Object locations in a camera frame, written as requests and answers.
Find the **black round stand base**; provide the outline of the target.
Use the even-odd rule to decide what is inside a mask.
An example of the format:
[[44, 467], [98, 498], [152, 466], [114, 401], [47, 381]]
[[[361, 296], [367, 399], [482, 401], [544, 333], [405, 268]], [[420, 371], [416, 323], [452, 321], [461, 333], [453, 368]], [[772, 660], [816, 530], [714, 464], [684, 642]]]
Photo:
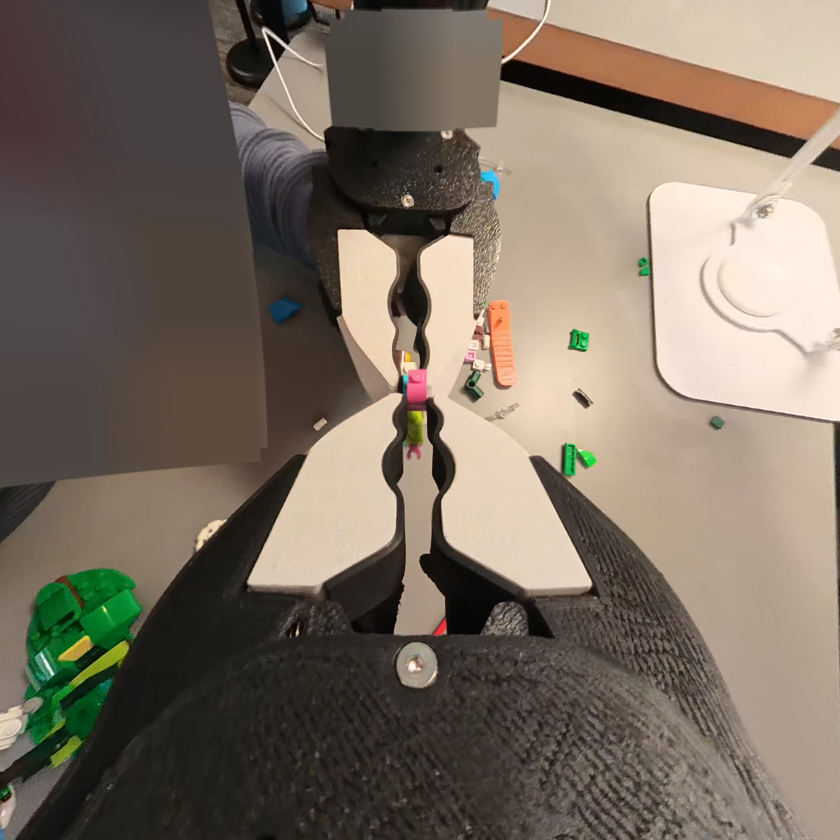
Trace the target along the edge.
[[233, 44], [227, 51], [227, 73], [239, 86], [255, 91], [268, 77], [273, 65], [264, 41], [256, 36], [248, 2], [236, 1], [235, 4], [245, 38]]

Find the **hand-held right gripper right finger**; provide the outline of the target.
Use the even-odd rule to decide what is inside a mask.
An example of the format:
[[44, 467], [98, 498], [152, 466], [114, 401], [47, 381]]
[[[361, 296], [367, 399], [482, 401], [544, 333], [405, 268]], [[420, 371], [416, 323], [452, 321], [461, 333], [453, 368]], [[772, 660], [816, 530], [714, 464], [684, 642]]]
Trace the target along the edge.
[[429, 409], [432, 557], [520, 599], [588, 593], [592, 578], [526, 449], [447, 397]]

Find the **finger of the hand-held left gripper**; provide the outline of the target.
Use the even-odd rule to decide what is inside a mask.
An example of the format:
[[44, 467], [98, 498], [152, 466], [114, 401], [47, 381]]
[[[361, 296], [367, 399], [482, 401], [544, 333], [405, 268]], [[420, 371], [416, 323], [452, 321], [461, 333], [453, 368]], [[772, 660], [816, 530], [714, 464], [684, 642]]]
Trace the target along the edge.
[[415, 344], [427, 371], [431, 397], [447, 397], [464, 363], [476, 326], [474, 310], [474, 241], [448, 234], [417, 255], [422, 317]]
[[339, 330], [373, 403], [395, 393], [398, 328], [392, 298], [399, 279], [396, 251], [365, 229], [338, 231]]

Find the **pink and lime lego piece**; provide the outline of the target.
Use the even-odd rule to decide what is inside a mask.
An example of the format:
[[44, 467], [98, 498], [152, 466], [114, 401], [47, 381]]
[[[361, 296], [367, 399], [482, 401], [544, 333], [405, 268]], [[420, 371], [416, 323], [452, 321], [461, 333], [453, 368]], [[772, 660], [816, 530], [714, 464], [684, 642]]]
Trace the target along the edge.
[[406, 434], [403, 451], [406, 462], [420, 460], [427, 430], [427, 371], [415, 369], [403, 375], [406, 398]]

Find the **orange brick separator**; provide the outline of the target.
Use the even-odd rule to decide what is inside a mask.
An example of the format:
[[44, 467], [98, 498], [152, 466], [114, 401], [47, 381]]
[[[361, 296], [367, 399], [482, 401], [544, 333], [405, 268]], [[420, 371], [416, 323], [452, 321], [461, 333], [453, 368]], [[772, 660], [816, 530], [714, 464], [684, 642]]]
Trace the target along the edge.
[[515, 353], [511, 331], [511, 308], [506, 300], [492, 301], [487, 310], [490, 326], [490, 351], [492, 370], [501, 388], [510, 388], [517, 382]]

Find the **person's left forearm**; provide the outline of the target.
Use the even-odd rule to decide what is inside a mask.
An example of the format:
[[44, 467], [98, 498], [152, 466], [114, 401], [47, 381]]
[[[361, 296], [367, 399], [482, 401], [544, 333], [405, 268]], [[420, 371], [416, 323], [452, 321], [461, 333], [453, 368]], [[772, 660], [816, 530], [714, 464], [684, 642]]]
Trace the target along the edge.
[[228, 108], [254, 245], [315, 270], [308, 229], [312, 173], [327, 163], [326, 152], [268, 127], [243, 104], [230, 101]]

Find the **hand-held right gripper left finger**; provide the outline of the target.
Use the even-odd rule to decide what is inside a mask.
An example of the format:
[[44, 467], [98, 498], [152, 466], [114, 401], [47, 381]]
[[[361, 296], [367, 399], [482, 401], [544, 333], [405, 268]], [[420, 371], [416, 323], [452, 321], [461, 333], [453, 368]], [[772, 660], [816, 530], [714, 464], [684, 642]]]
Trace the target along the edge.
[[328, 431], [305, 456], [252, 571], [252, 592], [384, 601], [403, 581], [402, 440], [390, 394]]

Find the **cluster of pastel lego bits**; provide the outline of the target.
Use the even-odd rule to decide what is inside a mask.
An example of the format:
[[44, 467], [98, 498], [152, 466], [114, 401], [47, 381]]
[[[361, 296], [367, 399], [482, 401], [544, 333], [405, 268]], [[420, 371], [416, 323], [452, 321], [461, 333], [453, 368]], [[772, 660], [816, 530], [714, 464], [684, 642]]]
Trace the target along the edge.
[[468, 349], [465, 353], [464, 363], [473, 371], [489, 373], [492, 370], [490, 328], [486, 309], [481, 310], [476, 319]]

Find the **green lego plant model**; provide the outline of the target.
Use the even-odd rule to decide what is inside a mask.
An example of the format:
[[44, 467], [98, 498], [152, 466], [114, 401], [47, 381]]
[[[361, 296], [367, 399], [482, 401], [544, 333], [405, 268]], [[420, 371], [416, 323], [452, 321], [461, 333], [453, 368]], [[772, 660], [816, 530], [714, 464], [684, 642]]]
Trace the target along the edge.
[[31, 749], [2, 770], [2, 806], [16, 783], [77, 754], [103, 709], [142, 613], [135, 582], [113, 569], [65, 574], [36, 594], [21, 702], [2, 711], [2, 750], [21, 736]]

